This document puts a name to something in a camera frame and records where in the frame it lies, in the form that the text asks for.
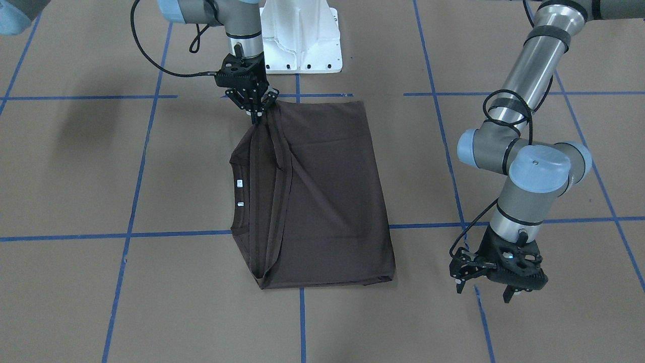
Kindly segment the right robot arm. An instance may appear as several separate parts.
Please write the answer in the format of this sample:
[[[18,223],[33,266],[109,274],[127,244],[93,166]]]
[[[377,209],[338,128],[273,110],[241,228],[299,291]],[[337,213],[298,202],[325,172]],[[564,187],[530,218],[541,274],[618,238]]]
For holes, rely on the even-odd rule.
[[[195,43],[203,33],[222,27],[228,38],[229,51],[218,71],[190,74],[165,69],[144,50],[136,30],[135,14],[139,2],[132,3],[130,26],[132,37],[143,57],[159,71],[178,78],[212,77],[216,85],[240,110],[246,112],[252,124],[274,105],[279,91],[268,83],[258,1],[158,1],[163,18],[170,23],[194,24],[200,29]]]

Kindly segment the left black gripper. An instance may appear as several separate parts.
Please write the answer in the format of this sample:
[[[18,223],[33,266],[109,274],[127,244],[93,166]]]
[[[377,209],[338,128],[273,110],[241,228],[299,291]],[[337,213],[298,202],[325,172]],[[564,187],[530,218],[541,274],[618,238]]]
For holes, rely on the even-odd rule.
[[[500,250],[485,249],[473,253],[460,247],[456,251],[451,248],[449,254],[451,257],[449,274],[455,279],[458,294],[463,292],[468,280],[478,278],[501,267],[502,252]],[[516,293],[519,293],[518,287],[507,285],[503,291],[504,303],[510,303]]]

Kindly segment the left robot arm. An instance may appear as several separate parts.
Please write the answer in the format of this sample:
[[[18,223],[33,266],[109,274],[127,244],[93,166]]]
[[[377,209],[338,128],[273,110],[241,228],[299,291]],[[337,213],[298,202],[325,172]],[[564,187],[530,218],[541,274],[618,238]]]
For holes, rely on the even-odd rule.
[[[523,291],[548,282],[541,268],[537,235],[555,200],[590,173],[593,158],[581,143],[542,143],[534,139],[534,114],[550,89],[558,62],[571,40],[591,21],[643,18],[643,1],[546,1],[501,89],[482,103],[485,119],[465,131],[458,157],[472,167],[505,175],[479,248],[454,241],[449,274],[461,293],[466,282],[484,276],[506,288],[509,303]]]

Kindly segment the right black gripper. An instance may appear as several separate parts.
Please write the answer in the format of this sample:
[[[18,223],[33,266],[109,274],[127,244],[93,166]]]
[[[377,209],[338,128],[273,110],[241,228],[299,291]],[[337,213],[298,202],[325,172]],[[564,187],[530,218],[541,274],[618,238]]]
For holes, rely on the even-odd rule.
[[[268,87],[267,90],[257,89],[235,89],[226,87],[224,94],[240,109],[246,112],[253,125],[260,124],[268,110],[274,106],[279,90]]]

